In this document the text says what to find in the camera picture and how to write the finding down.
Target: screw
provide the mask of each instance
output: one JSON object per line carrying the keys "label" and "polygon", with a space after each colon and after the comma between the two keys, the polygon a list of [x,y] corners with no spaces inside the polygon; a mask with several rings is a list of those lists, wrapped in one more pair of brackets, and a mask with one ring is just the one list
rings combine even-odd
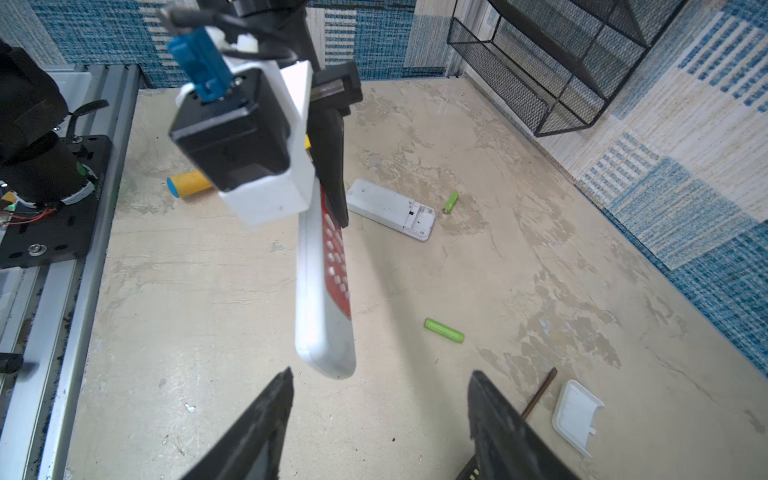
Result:
{"label": "screw", "polygon": [[29,246],[29,248],[27,249],[27,251],[28,251],[28,252],[29,252],[29,254],[30,254],[30,255],[32,255],[33,257],[39,257],[39,256],[41,256],[43,253],[45,253],[45,251],[46,251],[47,249],[48,249],[48,247],[46,247],[45,245],[41,245],[40,243],[33,243],[32,245],[30,245],[30,246]]}

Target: black wire mesh basket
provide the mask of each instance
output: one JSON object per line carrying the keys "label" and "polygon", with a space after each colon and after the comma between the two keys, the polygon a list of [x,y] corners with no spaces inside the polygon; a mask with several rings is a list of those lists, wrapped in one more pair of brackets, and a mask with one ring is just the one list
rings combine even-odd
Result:
{"label": "black wire mesh basket", "polygon": [[454,8],[448,44],[544,137],[594,125],[686,0],[488,1],[490,39]]}

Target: blue connector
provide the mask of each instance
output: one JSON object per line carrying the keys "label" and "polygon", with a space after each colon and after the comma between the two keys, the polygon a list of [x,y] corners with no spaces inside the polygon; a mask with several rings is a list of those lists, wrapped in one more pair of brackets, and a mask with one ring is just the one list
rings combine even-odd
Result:
{"label": "blue connector", "polygon": [[230,89],[234,75],[230,71],[205,28],[173,37],[168,52],[194,83],[194,89],[204,102],[222,98]]}

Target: red wire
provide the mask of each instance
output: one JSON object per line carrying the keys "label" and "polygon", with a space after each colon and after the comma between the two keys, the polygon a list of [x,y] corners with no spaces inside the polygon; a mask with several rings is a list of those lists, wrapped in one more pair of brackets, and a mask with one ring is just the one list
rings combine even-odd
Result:
{"label": "red wire", "polygon": [[33,217],[33,218],[31,218],[29,220],[26,220],[24,222],[13,222],[13,223],[8,223],[8,225],[23,225],[24,223],[34,223],[34,222],[40,220],[41,218],[47,217],[48,215],[54,213],[55,211],[56,211],[55,208],[51,208],[51,209],[48,209],[48,210],[44,211],[42,214],[39,214],[38,216]]}
{"label": "red wire", "polygon": [[4,212],[4,211],[0,211],[0,214],[9,215],[11,218],[21,218],[22,220],[28,220],[28,219],[30,219],[30,218],[33,218],[33,217],[36,217],[36,216],[38,216],[38,215],[39,215],[39,214],[41,214],[41,213],[43,213],[43,212],[39,212],[39,211],[38,211],[38,212],[35,212],[33,215],[29,215],[29,216],[25,217],[25,216],[23,216],[23,215],[17,215],[17,214],[14,214],[14,213],[12,213],[12,212]]}

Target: yellow foam cylinder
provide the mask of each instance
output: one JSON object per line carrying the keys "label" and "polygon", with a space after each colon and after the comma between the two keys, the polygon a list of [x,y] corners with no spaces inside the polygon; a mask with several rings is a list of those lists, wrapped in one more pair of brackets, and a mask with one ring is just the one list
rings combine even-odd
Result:
{"label": "yellow foam cylinder", "polygon": [[199,191],[211,188],[213,184],[198,170],[192,170],[185,174],[168,177],[168,190],[176,198],[196,194]]}

